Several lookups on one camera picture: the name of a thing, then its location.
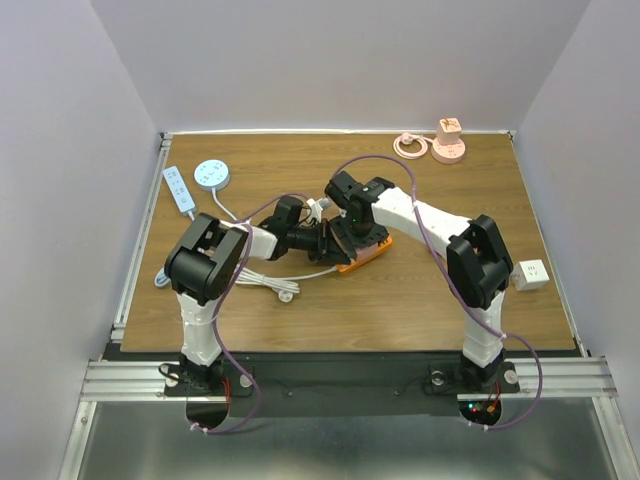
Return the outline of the orange power strip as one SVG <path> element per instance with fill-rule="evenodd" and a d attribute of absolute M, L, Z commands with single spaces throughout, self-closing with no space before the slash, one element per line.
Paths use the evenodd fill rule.
<path fill-rule="evenodd" d="M 377 257 L 381 256 L 387 250 L 392 247 L 393 240 L 391 236 L 388 236 L 381 242 L 376 242 L 372 246 L 359 249 L 356 251 L 356 257 L 350 261 L 349 264 L 337 265 L 336 271 L 341 274 L 349 273 L 365 264 L 371 262 Z"/>

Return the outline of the pink round socket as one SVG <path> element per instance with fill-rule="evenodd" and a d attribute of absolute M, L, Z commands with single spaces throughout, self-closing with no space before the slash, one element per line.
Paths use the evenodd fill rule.
<path fill-rule="evenodd" d="M 442 144 L 438 139 L 434 139 L 431 153 L 433 158 L 440 163 L 455 164 L 463 159 L 466 145 L 461 139 L 451 144 Z"/>

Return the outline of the pink cube adapter with drawing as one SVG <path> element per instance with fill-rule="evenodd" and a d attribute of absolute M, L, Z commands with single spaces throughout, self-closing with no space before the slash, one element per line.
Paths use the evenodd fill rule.
<path fill-rule="evenodd" d="M 457 118 L 441 118 L 436 128 L 436 139 L 441 145 L 453 145 L 459 141 L 461 132 L 461 124 Z"/>

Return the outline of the grey round socket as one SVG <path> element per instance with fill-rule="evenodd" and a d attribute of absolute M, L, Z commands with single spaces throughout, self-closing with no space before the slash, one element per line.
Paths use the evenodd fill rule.
<path fill-rule="evenodd" d="M 221 190 L 229 184 L 231 173 L 224 161 L 208 159 L 195 168 L 194 180 L 202 190 Z"/>

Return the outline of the white cube adapter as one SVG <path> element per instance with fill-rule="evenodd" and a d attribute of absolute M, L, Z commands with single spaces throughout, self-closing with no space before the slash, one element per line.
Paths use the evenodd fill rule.
<path fill-rule="evenodd" d="M 541 259 L 517 262 L 511 274 L 517 291 L 538 290 L 545 286 L 550 277 Z"/>

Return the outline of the light blue power strip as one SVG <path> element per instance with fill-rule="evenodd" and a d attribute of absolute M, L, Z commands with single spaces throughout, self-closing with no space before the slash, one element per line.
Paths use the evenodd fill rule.
<path fill-rule="evenodd" d="M 176 166 L 165 168 L 163 178 L 179 212 L 193 219 L 196 205 L 179 169 Z"/>

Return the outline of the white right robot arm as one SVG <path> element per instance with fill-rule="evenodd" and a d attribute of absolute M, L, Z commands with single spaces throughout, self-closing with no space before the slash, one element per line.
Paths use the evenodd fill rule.
<path fill-rule="evenodd" d="M 362 184 L 343 171 L 325 194 L 346 212 L 351 232 L 362 235 L 374 226 L 395 229 L 425 244 L 465 311 L 465 338 L 460 366 L 463 384 L 482 390 L 496 378 L 502 356 L 501 314 L 513 262 L 496 222 L 450 214 L 376 177 Z"/>

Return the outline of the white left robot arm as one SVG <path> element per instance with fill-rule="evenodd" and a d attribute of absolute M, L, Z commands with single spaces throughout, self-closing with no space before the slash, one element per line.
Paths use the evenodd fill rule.
<path fill-rule="evenodd" d="M 305 251 L 319 265 L 348 264 L 327 220 L 301 219 L 306 203 L 282 196 L 273 214 L 256 226 L 225 224 L 201 213 L 182 235 L 165 261 L 164 274 L 176 293 L 183 323 L 179 369 L 170 378 L 191 384 L 210 394 L 220 386 L 223 371 L 217 365 L 222 348 L 213 324 L 222 300 L 248 259 L 275 261 L 289 250 Z"/>

